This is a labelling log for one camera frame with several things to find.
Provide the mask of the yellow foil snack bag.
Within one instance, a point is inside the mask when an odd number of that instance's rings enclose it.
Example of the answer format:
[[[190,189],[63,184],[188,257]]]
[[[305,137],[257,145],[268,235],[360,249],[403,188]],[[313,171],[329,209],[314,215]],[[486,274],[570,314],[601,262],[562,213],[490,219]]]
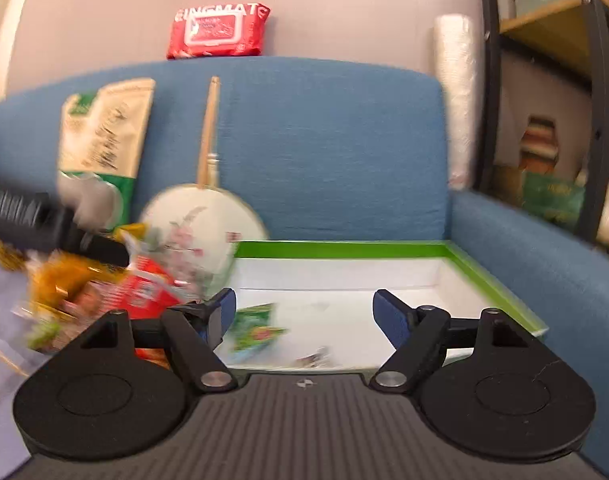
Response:
[[[28,312],[34,317],[94,318],[126,270],[56,252],[30,271]]]

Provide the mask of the red chips snack bag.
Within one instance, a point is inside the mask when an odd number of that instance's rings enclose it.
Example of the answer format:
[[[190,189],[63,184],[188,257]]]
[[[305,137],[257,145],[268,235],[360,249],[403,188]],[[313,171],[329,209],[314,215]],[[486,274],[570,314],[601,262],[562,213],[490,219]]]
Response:
[[[73,341],[110,310],[126,310],[132,321],[158,318],[167,308],[197,300],[199,285],[173,275],[157,260],[137,257],[118,283],[87,282],[67,307],[74,320],[65,328],[65,342]]]

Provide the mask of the round painted hand fan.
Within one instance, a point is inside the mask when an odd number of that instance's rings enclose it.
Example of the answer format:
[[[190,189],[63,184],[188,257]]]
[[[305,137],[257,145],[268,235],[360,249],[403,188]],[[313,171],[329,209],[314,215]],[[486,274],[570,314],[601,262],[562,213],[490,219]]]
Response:
[[[210,79],[197,177],[156,195],[141,215],[152,253],[187,295],[206,299],[227,281],[231,260],[244,240],[266,240],[260,217],[237,195],[219,187],[216,121],[219,77]]]

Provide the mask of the beige green grain snack bag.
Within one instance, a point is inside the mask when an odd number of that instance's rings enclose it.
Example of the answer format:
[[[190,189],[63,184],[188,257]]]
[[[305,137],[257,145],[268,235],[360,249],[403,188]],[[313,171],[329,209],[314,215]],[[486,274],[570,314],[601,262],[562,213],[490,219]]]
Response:
[[[129,222],[155,88],[152,78],[135,78],[65,100],[56,186],[82,228]]]

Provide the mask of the light blue seat cover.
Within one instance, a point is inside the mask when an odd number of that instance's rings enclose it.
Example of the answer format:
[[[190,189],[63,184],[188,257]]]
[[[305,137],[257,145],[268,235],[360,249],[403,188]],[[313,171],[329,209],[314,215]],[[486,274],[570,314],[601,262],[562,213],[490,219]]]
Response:
[[[0,266],[0,479],[29,458],[14,422],[13,400],[26,378],[46,360],[27,347],[26,333],[31,325],[24,312],[27,296],[27,275]]]

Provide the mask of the green snack packet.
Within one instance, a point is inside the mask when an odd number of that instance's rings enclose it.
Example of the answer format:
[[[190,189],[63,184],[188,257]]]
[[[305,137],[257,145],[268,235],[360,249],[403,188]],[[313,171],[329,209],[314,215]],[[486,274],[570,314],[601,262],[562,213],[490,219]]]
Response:
[[[258,352],[288,333],[273,325],[275,304],[259,304],[236,312],[231,335],[236,356]]]

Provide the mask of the green white cardboard box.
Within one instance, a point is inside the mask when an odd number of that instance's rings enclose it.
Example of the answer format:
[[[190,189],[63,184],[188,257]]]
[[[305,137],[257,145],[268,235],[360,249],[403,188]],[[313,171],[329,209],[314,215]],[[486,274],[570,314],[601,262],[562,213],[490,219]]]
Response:
[[[376,370],[394,351],[373,315],[379,289],[412,308],[430,304],[454,318],[498,308],[536,337],[548,330],[449,242],[242,242],[227,285],[238,310],[270,304],[270,323],[283,330],[266,348],[248,352],[235,351],[226,334],[216,354],[234,370]]]

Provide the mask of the red wet wipes pack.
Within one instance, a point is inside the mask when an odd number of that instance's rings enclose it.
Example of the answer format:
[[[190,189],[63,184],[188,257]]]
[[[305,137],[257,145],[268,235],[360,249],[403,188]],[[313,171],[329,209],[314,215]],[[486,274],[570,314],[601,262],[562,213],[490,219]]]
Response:
[[[226,3],[175,13],[167,59],[254,56],[263,50],[271,9],[263,3]]]

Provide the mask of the black metal shelf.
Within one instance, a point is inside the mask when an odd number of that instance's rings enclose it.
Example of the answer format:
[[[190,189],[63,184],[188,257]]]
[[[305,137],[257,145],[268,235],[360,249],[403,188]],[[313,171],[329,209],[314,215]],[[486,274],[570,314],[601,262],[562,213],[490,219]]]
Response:
[[[604,244],[609,0],[481,0],[476,190]]]

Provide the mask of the white plastic wrap roll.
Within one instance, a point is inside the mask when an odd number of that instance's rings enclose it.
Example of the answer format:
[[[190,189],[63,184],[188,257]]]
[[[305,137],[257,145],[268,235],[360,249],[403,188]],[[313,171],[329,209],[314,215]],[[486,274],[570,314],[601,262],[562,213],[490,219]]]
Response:
[[[463,14],[444,14],[434,21],[434,73],[443,90],[449,186],[473,183],[477,148],[479,52],[475,24]]]

